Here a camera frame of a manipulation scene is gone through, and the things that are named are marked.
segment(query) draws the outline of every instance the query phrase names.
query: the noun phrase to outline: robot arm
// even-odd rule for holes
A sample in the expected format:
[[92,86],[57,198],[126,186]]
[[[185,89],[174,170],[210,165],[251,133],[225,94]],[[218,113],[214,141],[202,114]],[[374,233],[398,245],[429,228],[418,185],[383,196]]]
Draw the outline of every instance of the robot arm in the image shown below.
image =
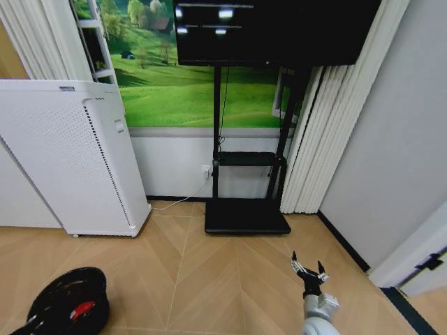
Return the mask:
[[318,261],[318,273],[307,269],[298,262],[294,251],[291,266],[305,283],[305,291],[302,294],[305,300],[305,323],[302,333],[304,335],[339,335],[331,323],[332,314],[339,307],[337,298],[322,293],[320,289],[320,285],[329,279],[323,265]]

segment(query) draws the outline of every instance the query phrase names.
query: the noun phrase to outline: black television screen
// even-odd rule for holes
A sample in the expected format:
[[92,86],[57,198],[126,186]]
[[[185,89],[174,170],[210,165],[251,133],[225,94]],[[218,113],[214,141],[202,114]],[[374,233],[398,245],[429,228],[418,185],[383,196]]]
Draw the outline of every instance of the black television screen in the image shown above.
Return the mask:
[[380,0],[174,0],[179,64],[354,64]]

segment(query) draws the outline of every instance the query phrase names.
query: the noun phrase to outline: black tv stand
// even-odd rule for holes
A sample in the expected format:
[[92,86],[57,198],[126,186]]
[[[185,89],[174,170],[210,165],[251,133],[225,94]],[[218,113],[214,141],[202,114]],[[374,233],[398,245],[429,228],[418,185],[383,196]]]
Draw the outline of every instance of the black tv stand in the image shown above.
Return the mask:
[[[279,210],[287,168],[287,161],[283,154],[293,112],[297,102],[304,98],[310,71],[311,68],[295,71],[277,152],[229,152],[219,151],[221,67],[214,67],[213,184],[212,199],[206,204],[206,232],[226,235],[288,234],[291,232],[291,228]],[[219,198],[219,166],[271,166],[266,197],[264,199]]]

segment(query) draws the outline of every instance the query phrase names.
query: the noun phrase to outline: white curtain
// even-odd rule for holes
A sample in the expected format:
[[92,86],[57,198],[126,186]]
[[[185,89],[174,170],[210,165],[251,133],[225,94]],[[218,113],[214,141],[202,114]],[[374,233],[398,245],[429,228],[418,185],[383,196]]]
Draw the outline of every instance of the white curtain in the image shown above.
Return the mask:
[[30,79],[92,81],[68,0],[0,0],[0,18]]
[[318,211],[409,0],[382,0],[353,66],[315,68],[288,156],[283,213]]

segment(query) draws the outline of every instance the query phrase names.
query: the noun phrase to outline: air purifier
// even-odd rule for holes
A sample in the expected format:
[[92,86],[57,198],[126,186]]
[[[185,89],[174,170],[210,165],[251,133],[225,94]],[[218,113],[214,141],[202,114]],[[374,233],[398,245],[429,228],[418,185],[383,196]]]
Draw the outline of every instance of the air purifier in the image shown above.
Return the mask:
[[150,205],[116,85],[0,80],[0,101],[2,140],[67,233],[138,234]]

